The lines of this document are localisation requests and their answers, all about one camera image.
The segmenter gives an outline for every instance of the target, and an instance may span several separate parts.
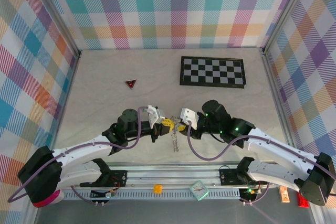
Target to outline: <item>teal alarm clock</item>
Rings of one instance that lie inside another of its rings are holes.
[[[200,180],[197,181],[192,187],[190,187],[190,191],[193,193],[197,200],[201,200],[209,194],[209,189],[206,188],[206,186]]]

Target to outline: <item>gray floor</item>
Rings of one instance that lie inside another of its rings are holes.
[[[296,192],[290,191],[288,204],[280,203],[279,191],[271,189],[254,206],[243,206],[238,200],[202,201],[116,201],[95,208],[81,200],[61,201],[39,211],[35,224],[311,224],[310,209],[297,206]]]

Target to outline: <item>chessboard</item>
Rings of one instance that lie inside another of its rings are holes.
[[[246,84],[242,59],[181,58],[180,85],[241,88]]]

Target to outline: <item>red triangle object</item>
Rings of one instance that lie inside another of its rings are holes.
[[[133,89],[135,82],[136,80],[125,81],[125,83],[130,89]]]

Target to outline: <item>metal chain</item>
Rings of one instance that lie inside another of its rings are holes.
[[[176,134],[176,128],[175,128],[177,124],[179,123],[179,119],[176,116],[172,116],[170,120],[172,120],[175,124],[173,133],[171,134],[172,140],[173,140],[173,149],[174,149],[174,152],[179,152],[178,145],[177,145],[177,134]]]

